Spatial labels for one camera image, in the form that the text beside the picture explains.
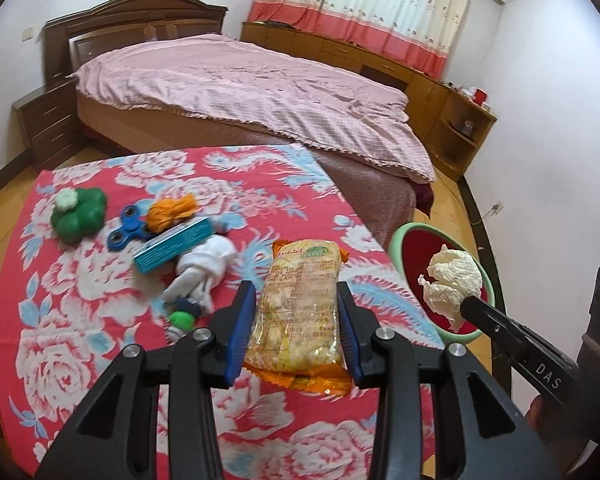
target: green logo on package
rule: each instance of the green logo on package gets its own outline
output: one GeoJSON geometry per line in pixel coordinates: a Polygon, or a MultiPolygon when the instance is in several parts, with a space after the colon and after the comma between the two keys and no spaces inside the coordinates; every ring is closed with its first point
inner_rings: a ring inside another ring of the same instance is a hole
{"type": "Polygon", "coordinates": [[[324,256],[327,252],[327,248],[323,246],[309,247],[304,253],[304,257],[311,258],[312,256],[324,256]]]}

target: plastic food wrapper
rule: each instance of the plastic food wrapper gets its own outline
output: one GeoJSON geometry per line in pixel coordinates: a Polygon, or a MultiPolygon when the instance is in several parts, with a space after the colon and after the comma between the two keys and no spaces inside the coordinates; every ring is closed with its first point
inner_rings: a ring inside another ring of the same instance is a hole
{"type": "Polygon", "coordinates": [[[442,245],[427,267],[429,276],[437,280],[429,283],[421,274],[418,283],[424,288],[424,301],[436,314],[449,320],[450,329],[456,332],[464,323],[460,315],[460,304],[464,298],[480,298],[482,275],[474,258],[466,251],[447,249],[442,245]]]}
{"type": "Polygon", "coordinates": [[[348,254],[326,240],[278,240],[251,329],[247,368],[273,384],[347,395],[336,282],[348,254]]]}

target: blue fidget spinner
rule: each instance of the blue fidget spinner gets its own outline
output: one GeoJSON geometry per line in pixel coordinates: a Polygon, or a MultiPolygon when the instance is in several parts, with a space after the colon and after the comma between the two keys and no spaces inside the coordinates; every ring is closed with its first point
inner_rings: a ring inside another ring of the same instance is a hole
{"type": "Polygon", "coordinates": [[[147,229],[146,222],[141,221],[138,206],[125,207],[120,214],[120,219],[122,227],[110,232],[107,237],[109,251],[121,251],[133,238],[146,242],[155,237],[155,234],[147,229]]]}

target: green pumpkin toy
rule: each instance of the green pumpkin toy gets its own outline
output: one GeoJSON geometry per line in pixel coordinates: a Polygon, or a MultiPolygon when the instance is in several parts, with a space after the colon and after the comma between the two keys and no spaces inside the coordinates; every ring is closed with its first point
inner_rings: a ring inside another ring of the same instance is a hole
{"type": "Polygon", "coordinates": [[[56,195],[51,225],[66,244],[77,244],[104,227],[107,197],[100,188],[61,189],[56,195]]]}

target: metal screw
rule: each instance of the metal screw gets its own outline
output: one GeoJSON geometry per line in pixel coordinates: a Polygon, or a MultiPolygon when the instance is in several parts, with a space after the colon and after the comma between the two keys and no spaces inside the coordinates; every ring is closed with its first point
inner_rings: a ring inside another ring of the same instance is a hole
{"type": "Polygon", "coordinates": [[[462,357],[466,354],[466,347],[460,343],[451,343],[449,345],[449,353],[456,357],[462,357]]]}
{"type": "Polygon", "coordinates": [[[210,337],[211,337],[211,330],[209,330],[206,327],[199,328],[199,329],[195,330],[193,333],[193,339],[195,339],[196,341],[206,341],[210,337]]]}
{"type": "Polygon", "coordinates": [[[124,357],[128,357],[133,359],[134,357],[138,357],[140,355],[140,346],[139,345],[127,345],[122,349],[122,355],[124,357]]]}
{"type": "Polygon", "coordinates": [[[389,339],[393,339],[394,336],[395,330],[393,328],[389,328],[387,326],[381,326],[380,328],[376,328],[376,337],[378,339],[389,341],[389,339]]]}

